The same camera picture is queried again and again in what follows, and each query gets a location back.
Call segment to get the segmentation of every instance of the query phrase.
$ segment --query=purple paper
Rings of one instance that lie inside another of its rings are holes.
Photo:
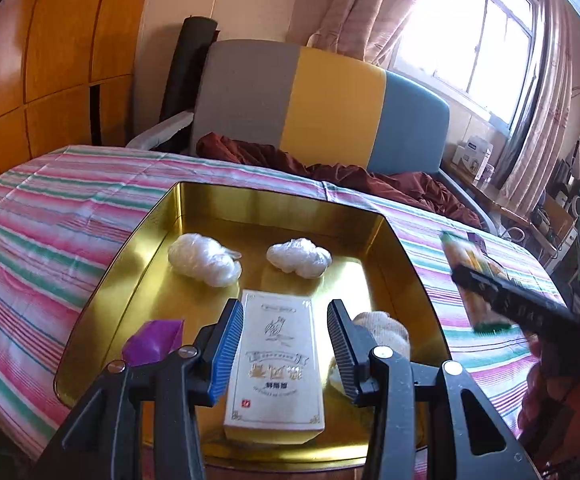
[[[156,363],[182,345],[183,319],[147,321],[121,349],[121,357],[131,366]]]

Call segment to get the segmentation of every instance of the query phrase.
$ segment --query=window sill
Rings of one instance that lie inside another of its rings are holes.
[[[452,88],[450,85],[445,84],[440,79],[427,75],[419,68],[404,63],[401,60],[397,60],[390,68],[390,71],[413,79],[420,85],[426,87],[428,90],[441,93],[442,96],[456,101],[458,104],[467,108],[473,114],[478,115],[484,121],[489,122],[491,114],[485,108],[477,105],[465,94],[462,94],[458,90]]]

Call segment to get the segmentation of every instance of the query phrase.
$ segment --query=metal tray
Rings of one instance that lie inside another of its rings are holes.
[[[198,232],[243,257],[239,281],[211,288],[173,272],[167,248]],[[318,280],[284,274],[265,259],[267,248],[308,237],[327,248],[333,264]],[[387,220],[376,213],[311,198],[211,184],[175,184],[135,229],[110,265],[75,325],[54,379],[62,403],[73,406],[126,339],[151,319],[185,319],[183,343],[216,322],[241,288],[311,296],[323,384],[326,429],[300,446],[248,446],[223,432],[225,399],[198,408],[203,452],[210,464],[254,470],[317,470],[365,461],[371,413],[354,408],[327,383],[333,350],[326,326],[332,298],[351,317],[384,310],[408,329],[412,360],[439,365],[449,358],[432,304]],[[144,408],[144,442],[152,442],[153,406]]]

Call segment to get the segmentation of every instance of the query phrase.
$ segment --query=hand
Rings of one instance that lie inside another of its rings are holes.
[[[540,341],[536,336],[529,338],[530,352],[540,357]],[[523,430],[528,427],[540,410],[540,403],[550,396],[556,400],[562,400],[567,396],[566,404],[574,410],[574,416],[561,447],[549,458],[551,464],[557,464],[571,458],[580,459],[580,383],[572,388],[574,384],[572,378],[551,378],[547,379],[541,374],[539,363],[535,364],[528,374],[528,389],[522,400],[522,409],[519,414],[519,428]],[[545,463],[535,463],[540,471],[545,469]]]

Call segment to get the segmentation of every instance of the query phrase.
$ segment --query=maroon blanket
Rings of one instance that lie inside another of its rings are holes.
[[[440,182],[426,173],[383,175],[368,173],[359,166],[314,164],[307,168],[292,155],[268,144],[232,140],[218,134],[207,134],[196,144],[196,153],[204,158],[226,160],[248,166],[259,166],[331,182],[374,196],[401,202],[436,213],[480,229],[474,211],[465,207]]]

